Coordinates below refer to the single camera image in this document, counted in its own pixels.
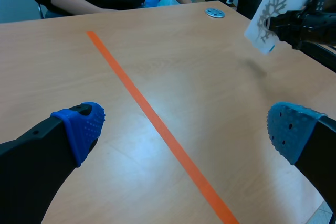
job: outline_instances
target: floor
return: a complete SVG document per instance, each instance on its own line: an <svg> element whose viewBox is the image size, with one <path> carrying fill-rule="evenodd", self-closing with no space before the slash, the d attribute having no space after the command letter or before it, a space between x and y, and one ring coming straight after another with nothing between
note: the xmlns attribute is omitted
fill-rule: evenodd
<svg viewBox="0 0 336 224"><path fill-rule="evenodd" d="M307 224L329 224L332 212L324 201Z"/></svg>

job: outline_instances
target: wall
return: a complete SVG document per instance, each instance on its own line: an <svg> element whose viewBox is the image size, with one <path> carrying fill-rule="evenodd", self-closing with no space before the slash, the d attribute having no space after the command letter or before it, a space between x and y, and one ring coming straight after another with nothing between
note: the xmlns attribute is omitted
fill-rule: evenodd
<svg viewBox="0 0 336 224"><path fill-rule="evenodd" d="M34 0L0 0L0 23L39 19Z"/></svg>

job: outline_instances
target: table surface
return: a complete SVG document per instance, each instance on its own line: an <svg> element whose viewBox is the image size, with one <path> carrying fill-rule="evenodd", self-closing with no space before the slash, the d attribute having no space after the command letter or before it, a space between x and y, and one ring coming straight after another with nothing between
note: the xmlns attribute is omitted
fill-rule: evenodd
<svg viewBox="0 0 336 224"><path fill-rule="evenodd" d="M261 55L243 36L248 24L220 2L1 24L2 142L81 102L106 111L98 144L44 223L221 223L87 31L240 223L306 223L322 198L274 149L266 115L288 101L336 118L336 76L286 44Z"/></svg>

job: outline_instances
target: metal grommet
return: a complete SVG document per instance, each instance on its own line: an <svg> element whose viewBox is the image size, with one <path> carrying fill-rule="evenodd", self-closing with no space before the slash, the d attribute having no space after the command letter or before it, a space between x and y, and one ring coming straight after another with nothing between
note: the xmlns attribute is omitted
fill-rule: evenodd
<svg viewBox="0 0 336 224"><path fill-rule="evenodd" d="M209 15L210 17L214 18L224 18L225 13L222 10L216 9L216 8L207 8L205 9L205 13Z"/></svg>

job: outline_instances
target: blue rubber fingertip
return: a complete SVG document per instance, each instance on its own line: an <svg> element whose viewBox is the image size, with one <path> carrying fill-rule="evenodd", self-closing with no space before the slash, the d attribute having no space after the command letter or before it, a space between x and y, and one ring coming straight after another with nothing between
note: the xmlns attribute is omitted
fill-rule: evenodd
<svg viewBox="0 0 336 224"><path fill-rule="evenodd" d="M64 122L77 167L87 158L90 147L100 136L105 121L104 109L100 105L94 102L82 104L92 106L89 115L81 115L79 112L70 109L63 109L51 114L51 116L60 118Z"/></svg>
<svg viewBox="0 0 336 224"><path fill-rule="evenodd" d="M269 138L275 149L291 165L298 161L316 123L322 116L325 114L287 102L277 103L269 110L267 115Z"/></svg>

